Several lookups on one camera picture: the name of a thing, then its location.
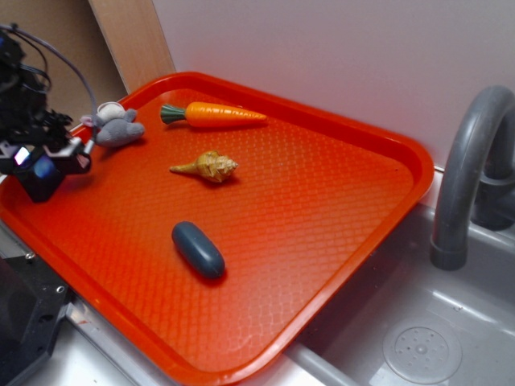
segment wire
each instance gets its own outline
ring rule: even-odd
[[[48,62],[47,62],[47,57],[41,52],[41,50],[38,48],[38,46],[36,46],[35,44],[33,44],[29,39],[21,36],[17,31],[16,29],[18,28],[18,26],[14,27],[14,31],[13,31],[13,34],[18,36],[21,40],[23,40],[25,43],[27,43],[29,46],[31,46],[32,48],[34,48],[38,53],[39,55],[41,56],[41,59],[43,59],[43,65],[44,65],[44,72],[48,72]]]
[[[24,30],[20,30],[16,24],[13,24],[12,26],[0,24],[0,29],[11,32],[17,36],[21,35],[27,39],[30,39],[30,40],[36,42],[37,44],[40,44],[43,47],[47,48],[51,53],[53,53],[59,59],[64,61],[76,73],[76,75],[79,77],[80,81],[86,88],[86,90],[89,94],[89,99],[91,100],[91,106],[92,106],[92,111],[93,111],[92,117],[95,116],[95,114],[97,113],[97,100],[95,98],[93,90],[91,89],[86,78],[82,75],[82,73],[79,71],[79,69],[72,62],[70,62],[63,54],[61,54],[59,51],[57,51],[50,43],[47,43],[46,41],[44,41],[36,36],[33,36],[32,34],[26,32]],[[93,145],[97,140],[97,135],[98,135],[98,128],[94,125],[93,130],[92,130],[91,139],[89,140],[88,145],[86,146],[86,152],[88,154],[93,149]]]
[[[28,84],[25,84],[25,83],[23,84],[23,87],[28,88],[32,92],[37,92],[38,94],[47,94],[50,91],[50,89],[52,88],[52,81],[50,79],[50,76],[48,76],[48,74],[46,72],[43,72],[43,71],[39,70],[38,68],[27,66],[26,64],[20,64],[19,67],[22,70],[32,72],[35,75],[39,75],[47,81],[47,84],[46,84],[46,87],[44,90],[33,89],[31,86],[29,86]]]

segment sink drain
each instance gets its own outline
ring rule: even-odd
[[[429,318],[406,319],[385,337],[386,363],[400,377],[416,384],[437,384],[450,378],[461,363],[461,346],[451,329]]]

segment gray faucet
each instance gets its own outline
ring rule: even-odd
[[[468,225],[492,230],[515,220],[515,95],[503,86],[481,91],[461,122],[445,166],[431,237],[431,261],[465,265]]]

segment red plastic tray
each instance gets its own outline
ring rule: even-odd
[[[165,125],[164,103],[208,101],[264,113],[266,125]],[[122,100],[146,127],[97,147],[88,175],[46,203],[0,185],[1,218],[171,378],[228,384],[265,367],[348,280],[430,186],[416,142],[196,73]],[[82,128],[79,135],[89,136]],[[219,150],[239,163],[222,184],[171,165]],[[215,243],[225,275],[203,279],[171,240],[189,220]]]

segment sink basin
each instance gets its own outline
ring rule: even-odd
[[[514,385],[515,243],[472,225],[467,264],[436,269],[433,215],[418,205],[297,344],[352,384]]]

